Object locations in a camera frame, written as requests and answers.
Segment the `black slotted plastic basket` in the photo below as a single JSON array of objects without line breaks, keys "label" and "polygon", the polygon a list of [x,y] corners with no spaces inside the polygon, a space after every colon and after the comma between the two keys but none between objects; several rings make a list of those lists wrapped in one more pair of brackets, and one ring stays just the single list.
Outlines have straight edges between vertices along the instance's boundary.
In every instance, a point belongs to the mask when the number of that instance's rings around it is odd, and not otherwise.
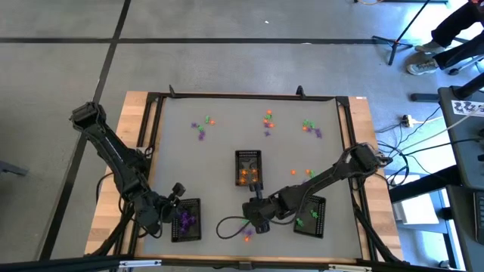
[{"label": "black slotted plastic basket", "polygon": [[[247,170],[248,175],[242,176],[240,174],[241,170]],[[252,169],[258,169],[258,175],[253,175],[251,173]],[[247,183],[245,185],[239,184],[239,179],[245,178]],[[239,187],[249,187],[250,191],[253,189],[250,188],[251,178],[258,178],[259,182],[257,184],[261,184],[263,186],[262,181],[262,151],[261,150],[236,150],[235,151],[235,185]]]},{"label": "black slotted plastic basket", "polygon": [[[187,212],[188,215],[194,215],[197,222],[190,225],[186,233],[180,231],[180,225],[183,221],[181,214]],[[190,242],[201,240],[201,204],[199,198],[183,199],[178,204],[177,212],[172,219],[171,241],[173,243]]]},{"label": "black slotted plastic basket", "polygon": [[[296,217],[300,218],[303,221],[304,226],[298,226],[295,220],[293,232],[322,239],[324,237],[325,208],[326,199],[324,197],[308,197],[306,203],[302,208],[302,211]],[[316,211],[319,217],[313,218],[310,213],[311,210]]]}]

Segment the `black metal table frame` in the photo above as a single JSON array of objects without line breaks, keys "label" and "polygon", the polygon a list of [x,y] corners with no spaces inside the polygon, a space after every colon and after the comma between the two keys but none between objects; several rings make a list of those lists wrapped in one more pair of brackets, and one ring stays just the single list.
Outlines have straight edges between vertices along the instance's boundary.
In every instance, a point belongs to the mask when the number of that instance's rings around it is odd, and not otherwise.
[{"label": "black metal table frame", "polygon": [[[147,93],[130,91],[125,98],[121,116],[117,125],[116,133],[129,147],[154,147],[154,153],[150,162],[148,183],[152,188],[154,169],[157,164],[157,156],[160,148],[160,134],[162,131],[163,106],[170,99],[170,93],[162,93],[160,100],[160,117],[151,119],[150,106],[147,104]],[[372,122],[368,100],[365,97],[329,97],[329,96],[305,96],[303,99],[296,94],[230,94],[230,93],[177,93],[176,98],[209,98],[209,99],[238,99],[238,100],[301,100],[301,101],[329,101],[334,100],[337,105],[337,113],[340,121],[341,140],[343,151],[357,143],[376,144],[374,124]],[[152,133],[144,136],[141,127],[144,122],[151,121]],[[389,198],[387,183],[382,174],[377,174],[366,179],[360,190],[352,189],[352,182],[347,181],[351,193],[361,209],[371,220],[372,227],[376,230],[384,244],[398,259],[403,254],[399,241],[398,231],[392,212],[392,203]],[[186,258],[186,259],[211,259],[211,260],[249,260],[249,261],[370,261],[368,244],[365,231],[355,217],[356,227],[361,248],[359,258],[303,258],[303,257],[253,257],[253,256],[229,256],[229,255],[146,255],[143,253],[144,240],[151,236],[140,237],[134,228],[130,236],[130,243],[126,243],[128,252],[134,252],[137,258]],[[293,222],[290,219],[274,221],[272,225],[285,225]]]}]

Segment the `black office chair base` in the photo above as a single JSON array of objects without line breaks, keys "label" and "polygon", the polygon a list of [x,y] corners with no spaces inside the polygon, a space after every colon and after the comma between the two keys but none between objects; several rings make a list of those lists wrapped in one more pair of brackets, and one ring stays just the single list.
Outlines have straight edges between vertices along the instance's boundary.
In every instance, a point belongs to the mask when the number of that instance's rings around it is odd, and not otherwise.
[{"label": "black office chair base", "polygon": [[484,60],[484,54],[477,55],[475,57],[470,58],[469,61],[467,61],[466,63],[462,64],[461,66],[459,66],[457,68],[451,68],[448,71],[448,74],[450,76],[456,76],[460,71],[465,70],[466,68],[469,68],[469,67],[471,67],[474,64],[477,64],[481,60]]}]

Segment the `black frame strut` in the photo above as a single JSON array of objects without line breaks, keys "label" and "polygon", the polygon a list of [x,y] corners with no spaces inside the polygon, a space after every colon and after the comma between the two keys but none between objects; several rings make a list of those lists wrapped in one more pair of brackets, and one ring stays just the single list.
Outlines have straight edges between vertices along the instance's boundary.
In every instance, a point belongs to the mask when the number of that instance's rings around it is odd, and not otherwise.
[{"label": "black frame strut", "polygon": [[137,226],[135,205],[133,203],[125,204],[121,211],[120,219],[115,228],[110,232],[107,238],[99,247],[89,256],[114,256],[122,255],[128,252],[126,243],[130,243],[131,234],[134,227]]},{"label": "black frame strut", "polygon": [[377,262],[377,253],[379,252],[381,257],[383,258],[383,261],[386,263],[404,264],[405,262],[398,259],[393,253],[391,253],[390,249],[379,237],[376,230],[371,225],[371,220],[368,219],[368,217],[364,214],[364,212],[358,205],[354,197],[354,193],[351,193],[351,200],[354,215],[365,231],[370,260],[373,262]]}]

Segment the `grey table mat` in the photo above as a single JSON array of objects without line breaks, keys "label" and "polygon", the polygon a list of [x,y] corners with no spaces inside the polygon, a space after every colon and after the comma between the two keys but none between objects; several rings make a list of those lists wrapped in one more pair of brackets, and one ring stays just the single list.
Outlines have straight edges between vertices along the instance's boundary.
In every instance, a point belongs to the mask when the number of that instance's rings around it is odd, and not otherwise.
[{"label": "grey table mat", "polygon": [[[274,128],[263,122],[272,111]],[[205,117],[215,125],[205,123]],[[303,131],[303,121],[315,123]],[[206,135],[199,141],[200,131]],[[322,138],[316,136],[319,128]],[[162,131],[152,188],[166,195],[175,183],[185,198],[201,201],[201,240],[171,241],[165,227],[159,239],[144,240],[146,255],[229,255],[253,257],[359,258],[361,248],[347,181],[320,192],[327,201],[322,239],[293,232],[291,224],[272,225],[249,242],[242,227],[242,205],[253,193],[235,185],[235,151],[261,150],[263,194],[307,180],[306,169],[320,173],[343,152],[337,105],[329,101],[168,99],[163,106]]]}]

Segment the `white printed label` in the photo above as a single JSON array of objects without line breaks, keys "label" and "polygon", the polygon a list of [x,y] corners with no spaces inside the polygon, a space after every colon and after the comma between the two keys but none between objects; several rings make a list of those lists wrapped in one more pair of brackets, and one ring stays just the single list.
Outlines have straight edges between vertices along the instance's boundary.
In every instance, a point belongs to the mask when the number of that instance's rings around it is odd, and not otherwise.
[{"label": "white printed label", "polygon": [[484,103],[468,100],[451,100],[451,108],[456,115],[484,117]]}]

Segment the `black rig beam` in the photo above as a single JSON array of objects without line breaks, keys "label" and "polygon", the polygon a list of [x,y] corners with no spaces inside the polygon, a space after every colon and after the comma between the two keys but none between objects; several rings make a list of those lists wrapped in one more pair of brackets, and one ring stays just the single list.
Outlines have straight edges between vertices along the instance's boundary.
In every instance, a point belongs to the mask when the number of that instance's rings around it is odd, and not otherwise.
[{"label": "black rig beam", "polygon": [[133,255],[85,256],[54,260],[0,264],[0,272],[99,272],[131,270],[141,267],[211,267],[213,269],[337,270],[339,272],[467,272],[437,267],[423,267],[406,262],[379,261],[249,261],[186,258],[136,258]]}]

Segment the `black floor stand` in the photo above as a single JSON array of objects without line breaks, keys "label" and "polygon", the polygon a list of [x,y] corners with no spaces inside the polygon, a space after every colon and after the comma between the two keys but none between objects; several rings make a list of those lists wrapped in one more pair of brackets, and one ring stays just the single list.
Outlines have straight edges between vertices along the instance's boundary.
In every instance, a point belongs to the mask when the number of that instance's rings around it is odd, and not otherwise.
[{"label": "black floor stand", "polygon": [[479,74],[476,78],[470,80],[463,86],[452,85],[449,87],[439,88],[437,94],[411,94],[410,100],[414,102],[440,102],[445,96],[455,98],[457,100],[467,100],[482,88],[484,88],[484,73]]}]

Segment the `person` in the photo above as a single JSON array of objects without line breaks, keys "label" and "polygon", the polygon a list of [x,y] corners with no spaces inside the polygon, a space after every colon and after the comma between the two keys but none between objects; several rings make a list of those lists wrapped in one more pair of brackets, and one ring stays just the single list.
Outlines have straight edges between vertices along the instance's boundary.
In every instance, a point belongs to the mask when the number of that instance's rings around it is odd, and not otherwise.
[{"label": "person", "polygon": [[[448,49],[461,31],[475,23],[482,25],[482,32],[471,40],[457,47]],[[484,54],[484,0],[467,0],[459,9],[444,19],[432,32],[430,42],[418,45],[415,50],[433,54],[420,63],[406,66],[408,73],[419,76],[433,73],[437,69],[445,70],[470,57]]]}]

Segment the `grey furniture leg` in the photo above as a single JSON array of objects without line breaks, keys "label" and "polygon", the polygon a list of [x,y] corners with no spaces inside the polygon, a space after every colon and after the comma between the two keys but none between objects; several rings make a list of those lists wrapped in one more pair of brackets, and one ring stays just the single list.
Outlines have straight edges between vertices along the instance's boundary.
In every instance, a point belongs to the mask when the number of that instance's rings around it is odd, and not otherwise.
[{"label": "grey furniture leg", "polygon": [[11,173],[18,176],[26,176],[28,171],[24,168],[0,160],[0,173]]}]

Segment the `black keyboard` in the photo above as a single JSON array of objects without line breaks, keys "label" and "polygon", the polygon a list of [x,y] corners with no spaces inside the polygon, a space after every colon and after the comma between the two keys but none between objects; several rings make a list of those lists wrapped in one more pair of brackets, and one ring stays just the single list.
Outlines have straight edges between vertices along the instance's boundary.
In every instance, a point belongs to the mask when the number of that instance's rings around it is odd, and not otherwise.
[{"label": "black keyboard", "polygon": [[484,191],[473,193],[476,241],[484,245]]}]

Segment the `black tripod stand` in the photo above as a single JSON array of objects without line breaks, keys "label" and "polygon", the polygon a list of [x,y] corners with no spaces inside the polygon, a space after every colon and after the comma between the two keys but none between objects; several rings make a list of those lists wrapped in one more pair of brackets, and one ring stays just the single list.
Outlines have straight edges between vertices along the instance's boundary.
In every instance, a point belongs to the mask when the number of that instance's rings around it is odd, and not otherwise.
[{"label": "black tripod stand", "polygon": [[394,62],[394,59],[395,59],[395,56],[396,56],[396,53],[397,53],[397,49],[399,47],[404,47],[404,48],[413,48],[414,47],[412,44],[402,42],[402,38],[404,37],[406,32],[410,29],[410,27],[415,22],[415,20],[419,17],[419,15],[424,10],[424,8],[430,3],[431,0],[418,0],[418,1],[423,2],[423,5],[418,10],[418,12],[412,17],[412,19],[409,21],[409,23],[406,25],[406,27],[402,30],[402,32],[400,33],[400,35],[396,39],[387,39],[387,38],[384,38],[384,37],[381,37],[381,36],[372,36],[371,37],[374,41],[385,42],[385,43],[388,44],[388,46],[390,46],[391,52],[390,52],[390,55],[389,55],[389,59],[387,61],[388,66],[393,65],[393,62]]}]

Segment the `grey side desk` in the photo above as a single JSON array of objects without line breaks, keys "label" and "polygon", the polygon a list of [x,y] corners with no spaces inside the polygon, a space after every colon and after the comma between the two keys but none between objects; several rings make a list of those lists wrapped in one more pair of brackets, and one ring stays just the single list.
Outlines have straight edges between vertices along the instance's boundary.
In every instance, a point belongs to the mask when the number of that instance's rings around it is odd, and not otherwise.
[{"label": "grey side desk", "polygon": [[[484,117],[462,116],[453,113],[451,100],[443,97],[440,101],[445,124],[449,127],[448,136],[461,184],[447,187],[451,210],[458,232],[464,265],[468,272],[484,272],[484,245],[476,241],[473,193],[484,191]],[[468,101],[484,103],[484,94],[477,92]]]}]

